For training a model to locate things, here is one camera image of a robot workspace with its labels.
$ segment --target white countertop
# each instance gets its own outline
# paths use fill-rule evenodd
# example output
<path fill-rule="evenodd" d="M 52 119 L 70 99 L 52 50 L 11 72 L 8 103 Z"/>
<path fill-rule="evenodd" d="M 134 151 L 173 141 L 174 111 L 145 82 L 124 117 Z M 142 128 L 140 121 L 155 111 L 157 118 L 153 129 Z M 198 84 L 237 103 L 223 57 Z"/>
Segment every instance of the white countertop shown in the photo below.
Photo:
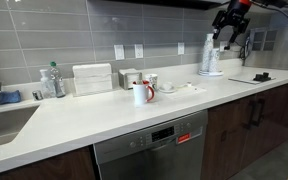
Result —
<path fill-rule="evenodd" d="M 258 85 L 228 80 L 264 71 L 276 79 Z M 190 81 L 207 91 L 176 100 L 158 93 L 152 103 L 143 107 L 135 107 L 133 92 L 124 90 L 1 106 L 0 112 L 40 104 L 18 136 L 0 146 L 0 172 L 288 83 L 288 71 L 240 66 L 225 68 L 222 77 L 199 76 L 193 65 L 146 72 L 157 72 L 159 82 L 180 85 Z"/>

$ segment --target wall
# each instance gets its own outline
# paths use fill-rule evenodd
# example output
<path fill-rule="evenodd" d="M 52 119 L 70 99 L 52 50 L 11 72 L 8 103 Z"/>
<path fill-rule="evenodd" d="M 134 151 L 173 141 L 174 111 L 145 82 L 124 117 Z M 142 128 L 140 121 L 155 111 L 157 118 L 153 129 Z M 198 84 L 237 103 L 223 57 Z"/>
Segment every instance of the wall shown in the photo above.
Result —
<path fill-rule="evenodd" d="M 0 0 L 0 81 L 39 81 L 38 70 L 50 61 L 65 78 L 73 76 L 75 64 L 111 63 L 116 71 L 198 63 L 217 11 L 102 0 Z M 255 17 L 250 27 L 270 20 L 269 15 L 249 16 Z M 226 28 L 219 40 L 230 35 Z M 185 42 L 185 55 L 177 55 L 178 42 Z M 126 60 L 114 60 L 114 44 L 124 45 Z M 143 59 L 135 59 L 134 44 L 144 44 Z M 236 56 L 230 51 L 221 59 Z"/>

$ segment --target stainless steel dishwasher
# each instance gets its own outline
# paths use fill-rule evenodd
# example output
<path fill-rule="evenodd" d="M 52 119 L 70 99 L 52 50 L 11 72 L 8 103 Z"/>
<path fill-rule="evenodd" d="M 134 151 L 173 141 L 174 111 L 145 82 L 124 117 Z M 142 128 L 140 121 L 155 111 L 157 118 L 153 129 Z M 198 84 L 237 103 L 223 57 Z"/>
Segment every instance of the stainless steel dishwasher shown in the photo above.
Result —
<path fill-rule="evenodd" d="M 207 111 L 94 144 L 102 180 L 200 179 Z"/>

